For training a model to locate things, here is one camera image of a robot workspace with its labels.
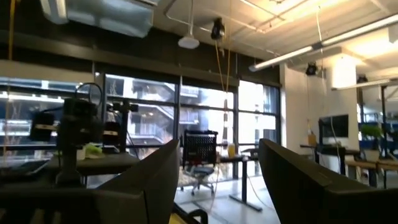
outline yellow bottle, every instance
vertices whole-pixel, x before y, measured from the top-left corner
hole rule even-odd
[[[229,158],[235,157],[235,144],[233,143],[228,145],[228,156]]]

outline floor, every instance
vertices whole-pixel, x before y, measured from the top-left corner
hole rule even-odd
[[[245,223],[267,223],[280,224],[271,198],[262,177],[252,177],[248,181],[248,202],[263,208],[262,212],[235,202],[228,197],[229,194],[241,193],[241,181],[220,182],[214,200],[210,190],[201,188],[191,195],[191,189],[185,187],[182,192],[177,190],[175,202],[186,212],[201,208],[209,214],[209,224],[245,224]]]

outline computer monitor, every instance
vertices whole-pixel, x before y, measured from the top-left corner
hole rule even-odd
[[[348,138],[348,114],[320,118],[319,122],[324,138]]]

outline desk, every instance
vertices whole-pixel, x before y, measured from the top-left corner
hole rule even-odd
[[[89,175],[106,175],[106,174],[120,174],[132,165],[139,162],[139,159],[128,154],[107,154],[104,158],[99,159],[85,159],[77,161],[77,171],[82,176]],[[50,172],[58,172],[59,164],[58,157],[53,156],[44,168]]]
[[[312,149],[314,160],[317,164],[319,164],[319,154],[326,156],[337,156],[337,148],[336,147],[322,147],[322,146],[308,146],[308,145],[300,145],[301,148]],[[356,156],[359,155],[359,151],[354,149],[345,149],[344,147],[339,148],[339,160],[340,160],[340,174],[346,175],[346,156]]]
[[[250,161],[258,161],[258,157],[246,157],[248,159],[244,159],[245,156],[236,156],[234,158],[229,157],[221,157],[220,163],[230,163],[230,162],[242,162],[242,192],[241,196],[237,195],[229,195],[229,197],[243,205],[248,206],[249,208],[254,209],[257,212],[261,212],[262,208],[248,202],[248,162]]]
[[[351,179],[356,180],[357,176],[357,167],[360,167],[362,169],[367,169],[369,171],[369,186],[371,187],[377,187],[377,163],[376,162],[368,162],[368,161],[346,161],[345,162],[348,167],[348,177]]]

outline potted plant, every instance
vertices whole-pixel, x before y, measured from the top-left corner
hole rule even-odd
[[[373,139],[372,150],[379,150],[379,139],[382,135],[379,126],[364,124],[361,126],[361,133],[364,137]]]

